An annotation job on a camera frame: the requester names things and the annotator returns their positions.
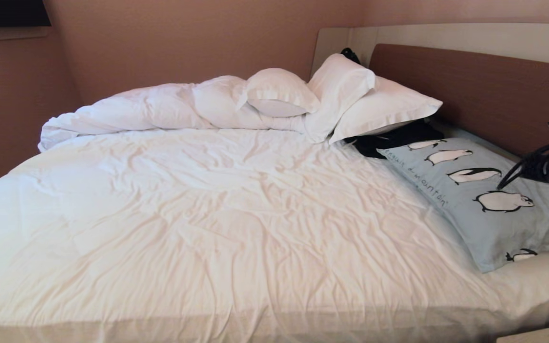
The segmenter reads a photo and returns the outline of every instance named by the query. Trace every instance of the pillowcase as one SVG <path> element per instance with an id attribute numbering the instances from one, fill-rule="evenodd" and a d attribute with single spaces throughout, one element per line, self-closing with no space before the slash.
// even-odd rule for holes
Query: pillowcase
<path id="1" fill-rule="evenodd" d="M 378 150 L 453 224 L 483 273 L 549 251 L 549 184 L 517 178 L 514 163 L 473 141 L 421 141 Z"/>
<path id="2" fill-rule="evenodd" d="M 321 105 L 305 81 L 281 68 L 261 70 L 251 76 L 238 98 L 237 110 L 246 103 L 270 117 L 313 113 Z"/>
<path id="3" fill-rule="evenodd" d="M 321 101 L 321 108 L 305 116 L 305 132 L 310 141 L 321 143 L 332 133 L 338 120 L 370 89 L 377 90 L 372 70 L 341 54 L 327 57 L 309 82 L 309 88 Z"/>
<path id="4" fill-rule="evenodd" d="M 429 117 L 442 102 L 385 78 L 376 77 L 371 90 L 342 115 L 329 143 L 358 135 L 383 134 L 414 120 Z"/>

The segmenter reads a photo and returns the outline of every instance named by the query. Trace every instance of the white bed sheet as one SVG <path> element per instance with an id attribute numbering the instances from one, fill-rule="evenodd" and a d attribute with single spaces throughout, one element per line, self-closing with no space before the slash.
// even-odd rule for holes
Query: white bed sheet
<path id="1" fill-rule="evenodd" d="M 386 162 L 295 132 L 72 139 L 0 179 L 0 342 L 470 342 L 549 324 Z"/>

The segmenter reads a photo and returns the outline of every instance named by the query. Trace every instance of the black backpack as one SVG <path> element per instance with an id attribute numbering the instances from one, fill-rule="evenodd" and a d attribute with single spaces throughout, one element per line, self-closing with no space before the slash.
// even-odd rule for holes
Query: black backpack
<path id="1" fill-rule="evenodd" d="M 344 48 L 340 54 L 344 55 L 347 59 L 349 59 L 349 60 L 351 60 L 351 61 L 353 61 L 357 64 L 361 64 L 361 63 L 359 63 L 359 57 L 357 57 L 357 55 L 355 55 L 355 52 L 353 52 L 353 50 L 351 50 L 351 48 Z"/>
<path id="2" fill-rule="evenodd" d="M 425 123 L 425 120 L 417 120 L 401 128 L 379 135 L 360 135 L 345 138 L 346 143 L 353 143 L 355 148 L 369 158 L 384 159 L 377 149 L 396 148 L 417 141 L 431 141 L 443 139 L 444 134 Z"/>

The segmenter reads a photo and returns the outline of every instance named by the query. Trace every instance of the wooden headboard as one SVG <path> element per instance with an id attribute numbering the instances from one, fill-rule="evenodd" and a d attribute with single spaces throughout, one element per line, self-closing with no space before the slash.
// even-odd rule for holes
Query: wooden headboard
<path id="1" fill-rule="evenodd" d="M 378 44 L 370 69 L 442 100 L 437 116 L 512 154 L 549 143 L 549 63 Z"/>

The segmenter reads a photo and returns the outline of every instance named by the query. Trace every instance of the light blue pillow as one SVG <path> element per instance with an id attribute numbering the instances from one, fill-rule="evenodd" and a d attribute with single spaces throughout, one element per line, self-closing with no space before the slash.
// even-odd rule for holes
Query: light blue pillow
<path id="1" fill-rule="evenodd" d="M 549 251 L 549 184 L 517 178 L 497 191 L 510 160 L 460 138 L 378 152 L 447 217 L 483 273 Z"/>

